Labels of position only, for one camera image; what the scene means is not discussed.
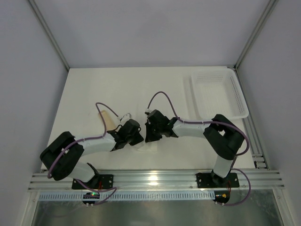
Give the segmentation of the white paper napkin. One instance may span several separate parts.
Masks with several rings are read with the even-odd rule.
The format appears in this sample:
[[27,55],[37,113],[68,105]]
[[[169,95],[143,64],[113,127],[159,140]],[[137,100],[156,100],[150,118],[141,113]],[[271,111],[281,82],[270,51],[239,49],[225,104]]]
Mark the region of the white paper napkin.
[[143,153],[156,153],[158,151],[157,142],[141,142],[135,146],[136,150]]

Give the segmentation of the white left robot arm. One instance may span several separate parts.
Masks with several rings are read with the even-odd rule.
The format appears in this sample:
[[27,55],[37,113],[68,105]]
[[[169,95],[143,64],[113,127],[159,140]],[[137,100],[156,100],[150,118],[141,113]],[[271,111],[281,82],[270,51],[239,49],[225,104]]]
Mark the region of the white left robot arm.
[[76,140],[75,136],[66,131],[40,154],[40,160],[48,170],[48,178],[55,181],[71,177],[83,183],[94,182],[100,177],[99,173],[90,163],[79,162],[80,158],[139,144],[143,141],[140,131],[140,124],[133,119],[127,120],[119,129],[109,130],[98,137]]

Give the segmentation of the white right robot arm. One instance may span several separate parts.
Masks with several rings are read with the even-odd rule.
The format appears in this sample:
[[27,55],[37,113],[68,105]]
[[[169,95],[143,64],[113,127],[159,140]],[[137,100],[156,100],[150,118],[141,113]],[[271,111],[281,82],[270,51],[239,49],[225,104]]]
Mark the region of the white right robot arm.
[[163,136],[206,139],[217,154],[210,177],[219,187],[227,183],[236,158],[244,155],[250,148],[245,133],[222,114],[215,115],[210,121],[184,121],[178,117],[169,119],[159,110],[148,110],[145,114],[147,143],[159,141]]

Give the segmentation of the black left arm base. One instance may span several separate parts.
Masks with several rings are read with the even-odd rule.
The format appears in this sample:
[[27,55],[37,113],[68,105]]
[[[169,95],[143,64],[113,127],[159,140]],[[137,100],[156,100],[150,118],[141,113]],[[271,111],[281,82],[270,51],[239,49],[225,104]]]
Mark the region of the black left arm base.
[[[100,174],[100,175],[94,176],[90,181],[88,181],[86,183],[85,182],[82,182],[82,183],[90,189],[103,190],[103,189],[113,188],[113,180],[114,180],[114,175],[113,174]],[[75,179],[73,179],[71,188],[73,190],[86,189],[84,186],[82,186]]]

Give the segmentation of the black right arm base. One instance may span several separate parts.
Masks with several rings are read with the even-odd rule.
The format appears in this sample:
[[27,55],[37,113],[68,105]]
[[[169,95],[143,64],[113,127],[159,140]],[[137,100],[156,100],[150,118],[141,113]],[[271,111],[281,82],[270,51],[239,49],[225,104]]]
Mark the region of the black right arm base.
[[225,178],[215,174],[213,171],[206,173],[197,173],[196,182],[198,188],[238,188],[239,180],[237,173],[230,172]]

